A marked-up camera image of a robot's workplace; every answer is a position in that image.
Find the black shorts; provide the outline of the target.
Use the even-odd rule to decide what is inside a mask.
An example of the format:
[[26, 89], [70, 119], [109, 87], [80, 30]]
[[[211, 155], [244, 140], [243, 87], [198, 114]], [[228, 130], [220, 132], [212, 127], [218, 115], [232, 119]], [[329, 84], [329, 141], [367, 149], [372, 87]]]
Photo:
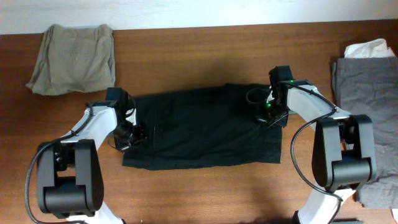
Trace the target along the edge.
[[224, 84], [138, 97], [147, 140], [122, 165], [148, 170], [280, 163], [282, 128], [255, 119], [269, 86]]

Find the white cloth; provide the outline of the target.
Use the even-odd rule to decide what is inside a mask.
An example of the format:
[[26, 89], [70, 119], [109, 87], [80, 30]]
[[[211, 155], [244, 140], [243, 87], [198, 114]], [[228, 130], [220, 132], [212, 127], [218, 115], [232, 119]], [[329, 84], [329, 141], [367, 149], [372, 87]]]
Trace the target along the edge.
[[345, 48], [345, 58], [387, 58], [395, 57], [386, 39], [376, 39], [360, 44], [351, 44]]

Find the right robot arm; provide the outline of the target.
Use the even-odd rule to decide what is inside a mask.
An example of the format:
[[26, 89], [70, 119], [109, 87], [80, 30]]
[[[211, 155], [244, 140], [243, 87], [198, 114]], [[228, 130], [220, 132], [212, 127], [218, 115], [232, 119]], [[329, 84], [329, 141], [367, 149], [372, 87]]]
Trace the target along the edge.
[[[365, 114], [353, 115], [330, 102], [306, 80], [274, 81], [261, 120], [273, 126], [290, 111], [306, 123], [294, 134], [290, 156], [300, 178], [312, 188], [294, 223], [334, 223], [345, 201], [376, 176], [373, 123]], [[311, 183], [295, 158], [295, 143], [306, 128], [315, 132]]]

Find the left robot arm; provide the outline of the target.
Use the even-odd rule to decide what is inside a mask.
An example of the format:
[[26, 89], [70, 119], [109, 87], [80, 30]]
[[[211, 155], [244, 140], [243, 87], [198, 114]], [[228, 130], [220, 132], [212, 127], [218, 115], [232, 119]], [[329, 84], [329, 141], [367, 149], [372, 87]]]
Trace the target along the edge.
[[109, 134], [120, 152], [142, 144], [146, 139], [135, 115], [136, 104], [129, 98], [92, 102], [66, 135], [38, 147], [33, 164], [41, 212], [61, 223], [124, 223], [104, 202], [97, 150]]

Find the folded khaki shorts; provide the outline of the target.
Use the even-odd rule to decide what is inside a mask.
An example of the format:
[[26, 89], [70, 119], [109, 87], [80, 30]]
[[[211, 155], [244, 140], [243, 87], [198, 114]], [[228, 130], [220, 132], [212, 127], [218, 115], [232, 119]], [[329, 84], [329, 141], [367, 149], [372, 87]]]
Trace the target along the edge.
[[25, 84], [32, 93], [57, 96], [90, 93], [116, 82], [113, 30], [69, 28], [54, 24], [44, 32], [32, 76]]

